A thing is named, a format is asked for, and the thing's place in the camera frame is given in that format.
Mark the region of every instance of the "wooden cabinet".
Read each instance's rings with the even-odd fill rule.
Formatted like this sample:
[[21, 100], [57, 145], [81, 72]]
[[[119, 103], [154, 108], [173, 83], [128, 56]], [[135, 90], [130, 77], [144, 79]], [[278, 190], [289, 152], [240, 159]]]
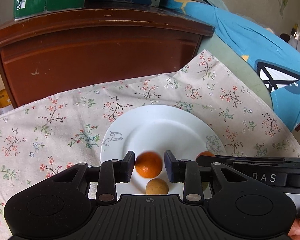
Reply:
[[111, 3], [0, 28], [13, 106], [96, 83], [178, 71], [214, 28], [170, 11]]

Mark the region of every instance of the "gray-green fabric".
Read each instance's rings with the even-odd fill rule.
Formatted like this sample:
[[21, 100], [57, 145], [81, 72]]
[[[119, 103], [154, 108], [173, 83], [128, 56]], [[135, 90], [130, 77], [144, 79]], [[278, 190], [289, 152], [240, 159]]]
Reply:
[[211, 38], [204, 37], [202, 39], [198, 52], [200, 53], [204, 49], [211, 52], [213, 56], [220, 60], [251, 91], [257, 94], [273, 109], [270, 93], [258, 74], [216, 34]]

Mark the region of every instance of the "floral tablecloth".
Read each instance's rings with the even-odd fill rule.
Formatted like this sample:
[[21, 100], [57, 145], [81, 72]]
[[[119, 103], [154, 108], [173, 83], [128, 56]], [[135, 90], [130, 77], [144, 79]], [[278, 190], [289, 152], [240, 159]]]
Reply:
[[226, 153], [215, 154], [300, 157], [299, 144], [275, 113], [203, 51], [177, 73], [71, 90], [0, 116], [0, 240], [11, 235], [3, 217], [11, 196], [75, 163], [99, 166], [110, 124], [149, 104], [202, 119], [225, 146]]

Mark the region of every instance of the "round brown fruit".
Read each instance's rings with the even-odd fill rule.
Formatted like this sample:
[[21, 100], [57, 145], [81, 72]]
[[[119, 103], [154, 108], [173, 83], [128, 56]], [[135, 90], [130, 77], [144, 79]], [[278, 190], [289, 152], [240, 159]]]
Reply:
[[212, 157], [215, 156], [213, 153], [211, 153], [211, 152], [209, 152], [209, 151], [205, 151], [205, 152], [199, 153], [198, 156], [197, 156], [197, 158], [198, 158], [199, 156], [201, 156], [201, 155], [204, 155], [204, 156], [212, 156]]
[[151, 179], [146, 186], [147, 195], [167, 195], [168, 184], [163, 179]]
[[135, 162], [136, 171], [143, 178], [155, 178], [162, 171], [162, 159], [156, 152], [144, 152]]

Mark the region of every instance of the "ribbed black surface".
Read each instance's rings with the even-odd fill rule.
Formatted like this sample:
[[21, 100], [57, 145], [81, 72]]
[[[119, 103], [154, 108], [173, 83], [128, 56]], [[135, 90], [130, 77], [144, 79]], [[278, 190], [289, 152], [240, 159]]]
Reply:
[[[77, 232], [58, 240], [238, 240], [216, 227], [199, 206], [176, 195], [123, 195], [114, 205], [97, 208]], [[289, 240], [280, 236], [275, 240]]]

